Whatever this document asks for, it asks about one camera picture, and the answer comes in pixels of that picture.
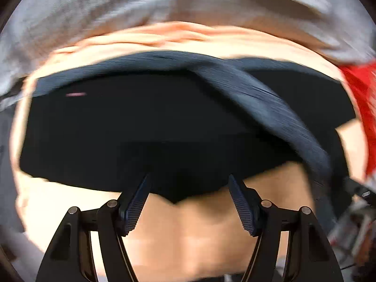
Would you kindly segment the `black pants with blue trim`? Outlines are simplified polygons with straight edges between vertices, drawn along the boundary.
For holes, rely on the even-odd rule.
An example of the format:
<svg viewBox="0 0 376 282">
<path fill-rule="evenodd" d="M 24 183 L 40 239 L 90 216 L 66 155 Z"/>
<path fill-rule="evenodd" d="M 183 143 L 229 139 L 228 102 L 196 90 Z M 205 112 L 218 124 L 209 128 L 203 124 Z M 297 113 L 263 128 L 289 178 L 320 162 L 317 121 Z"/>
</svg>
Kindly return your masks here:
<svg viewBox="0 0 376 282">
<path fill-rule="evenodd" d="M 113 192 L 149 174 L 176 203 L 298 162 L 330 231 L 351 203 L 337 128 L 354 118 L 342 84 L 306 66 L 143 52 L 38 79 L 20 168 Z"/>
</svg>

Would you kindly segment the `peach blanket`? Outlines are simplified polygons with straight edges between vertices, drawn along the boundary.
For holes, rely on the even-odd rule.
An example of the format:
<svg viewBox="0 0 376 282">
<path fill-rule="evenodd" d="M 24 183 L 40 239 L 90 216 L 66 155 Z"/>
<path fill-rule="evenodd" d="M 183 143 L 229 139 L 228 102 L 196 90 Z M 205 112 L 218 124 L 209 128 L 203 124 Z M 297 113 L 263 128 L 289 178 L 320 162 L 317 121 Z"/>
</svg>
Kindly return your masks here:
<svg viewBox="0 0 376 282">
<path fill-rule="evenodd" d="M 23 89 L 32 93 L 38 78 L 62 70 L 95 64 L 139 52 L 174 50 L 222 59 L 261 57 L 310 67 L 339 82 L 340 68 L 313 50 L 265 32 L 233 26 L 204 26 L 187 22 L 155 23 L 73 40 L 49 48 L 27 77 Z M 10 134 L 10 158 L 15 174 L 15 209 L 25 236 L 37 248 L 34 261 L 47 249 L 64 212 L 73 205 L 89 209 L 116 197 L 115 192 L 74 188 L 20 169 L 31 98 L 17 104 Z M 255 240 L 243 230 L 225 188 L 172 204 L 157 195 L 124 240 L 142 281 L 187 281 L 204 276 L 232 274 L 246 268 Z"/>
</svg>

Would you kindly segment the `red embroidered pillow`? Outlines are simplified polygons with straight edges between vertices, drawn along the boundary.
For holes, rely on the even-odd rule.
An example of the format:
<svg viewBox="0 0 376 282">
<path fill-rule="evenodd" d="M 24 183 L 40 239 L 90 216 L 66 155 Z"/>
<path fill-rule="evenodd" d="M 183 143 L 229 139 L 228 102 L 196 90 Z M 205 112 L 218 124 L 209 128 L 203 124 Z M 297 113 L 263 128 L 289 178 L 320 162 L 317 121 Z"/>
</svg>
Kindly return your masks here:
<svg viewBox="0 0 376 282">
<path fill-rule="evenodd" d="M 375 60 L 358 66 L 341 66 L 360 112 L 368 147 L 366 176 L 375 172 Z"/>
</svg>

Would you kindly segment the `grey striped duvet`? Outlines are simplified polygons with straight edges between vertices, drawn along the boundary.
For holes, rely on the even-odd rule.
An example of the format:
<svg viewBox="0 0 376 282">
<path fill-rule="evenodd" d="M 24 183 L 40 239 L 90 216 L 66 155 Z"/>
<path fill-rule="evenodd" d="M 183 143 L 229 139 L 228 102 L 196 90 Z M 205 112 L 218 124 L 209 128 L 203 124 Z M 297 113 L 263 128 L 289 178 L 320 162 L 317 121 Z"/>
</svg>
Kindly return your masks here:
<svg viewBox="0 0 376 282">
<path fill-rule="evenodd" d="M 1 224 L 23 232 L 10 158 L 17 104 L 42 55 L 73 40 L 167 22 L 265 32 L 336 65 L 375 55 L 375 23 L 360 0 L 10 0 L 1 3 Z"/>
</svg>

